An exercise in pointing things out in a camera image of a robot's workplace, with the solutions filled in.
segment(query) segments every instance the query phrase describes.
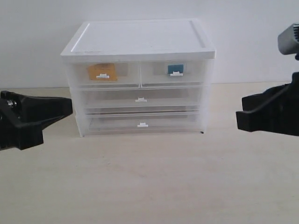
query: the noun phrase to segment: table surface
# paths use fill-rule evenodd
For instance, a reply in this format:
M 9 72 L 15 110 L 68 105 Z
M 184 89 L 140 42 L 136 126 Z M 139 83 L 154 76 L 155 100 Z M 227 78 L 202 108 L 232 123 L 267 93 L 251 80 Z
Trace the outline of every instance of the table surface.
M 0 152 L 0 223 L 299 223 L 299 138 L 236 128 L 241 98 L 277 84 L 213 85 L 206 134 L 80 138 L 74 116 L 53 124 L 43 145 Z

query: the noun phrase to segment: plastic drawer unit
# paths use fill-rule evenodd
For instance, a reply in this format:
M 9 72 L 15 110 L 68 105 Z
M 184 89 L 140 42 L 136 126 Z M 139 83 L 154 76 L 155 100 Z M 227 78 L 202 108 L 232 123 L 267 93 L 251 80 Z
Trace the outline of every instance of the plastic drawer unit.
M 215 53 L 197 19 L 83 23 L 61 53 L 80 135 L 204 133 Z

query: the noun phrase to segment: drawer handle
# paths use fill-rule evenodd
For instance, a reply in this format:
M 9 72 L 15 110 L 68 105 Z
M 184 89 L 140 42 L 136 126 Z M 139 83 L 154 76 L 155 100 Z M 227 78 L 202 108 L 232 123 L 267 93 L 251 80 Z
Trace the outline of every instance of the drawer handle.
M 146 123 L 140 123 L 139 125 L 137 125 L 137 127 L 149 127 L 149 125 L 147 125 Z
M 110 76 L 105 73 L 105 74 L 100 74 L 99 76 L 97 76 L 97 78 L 110 78 Z
M 182 73 L 180 73 L 179 71 L 174 71 L 173 73 L 170 74 L 171 77 L 178 77 L 178 76 L 183 76 Z
M 146 103 L 147 101 L 148 101 L 147 99 L 142 97 L 142 98 L 138 98 L 137 100 L 135 100 L 135 103 Z

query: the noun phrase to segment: white lid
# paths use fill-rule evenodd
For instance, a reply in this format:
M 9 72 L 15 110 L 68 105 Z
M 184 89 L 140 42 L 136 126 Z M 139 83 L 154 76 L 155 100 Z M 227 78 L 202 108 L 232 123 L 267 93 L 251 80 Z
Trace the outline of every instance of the white lid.
M 215 58 L 197 19 L 85 22 L 61 53 L 66 63 Z

